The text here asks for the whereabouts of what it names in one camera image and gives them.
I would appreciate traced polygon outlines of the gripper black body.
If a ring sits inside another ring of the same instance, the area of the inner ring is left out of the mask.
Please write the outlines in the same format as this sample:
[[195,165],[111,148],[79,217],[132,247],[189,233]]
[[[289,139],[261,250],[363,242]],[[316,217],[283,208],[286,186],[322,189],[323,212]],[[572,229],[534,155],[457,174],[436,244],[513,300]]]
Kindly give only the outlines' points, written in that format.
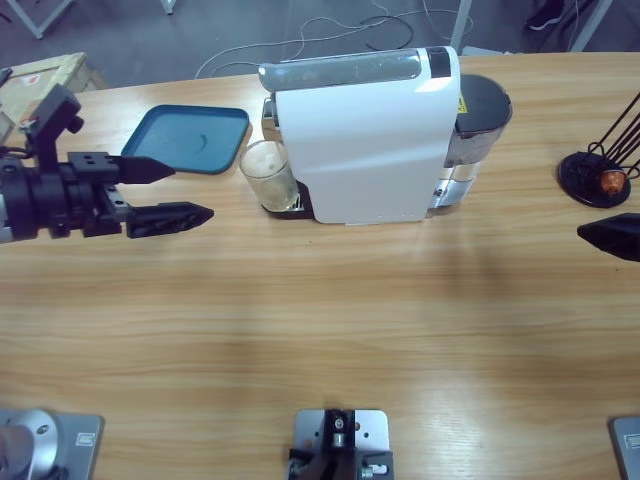
[[118,192],[121,159],[105,152],[70,153],[47,171],[4,157],[4,241],[120,234],[129,205]]

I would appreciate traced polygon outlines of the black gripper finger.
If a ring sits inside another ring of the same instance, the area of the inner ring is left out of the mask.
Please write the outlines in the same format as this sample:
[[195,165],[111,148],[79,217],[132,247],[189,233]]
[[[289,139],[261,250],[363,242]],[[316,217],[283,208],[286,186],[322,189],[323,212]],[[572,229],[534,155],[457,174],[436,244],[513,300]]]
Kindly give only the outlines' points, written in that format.
[[577,235],[597,249],[617,258],[639,260],[639,214],[624,213],[580,225]]
[[150,157],[119,156],[119,182],[122,184],[151,184],[175,174],[175,170]]
[[126,234],[129,238],[145,238],[179,233],[199,227],[213,217],[212,209],[191,202],[131,207],[126,220]]

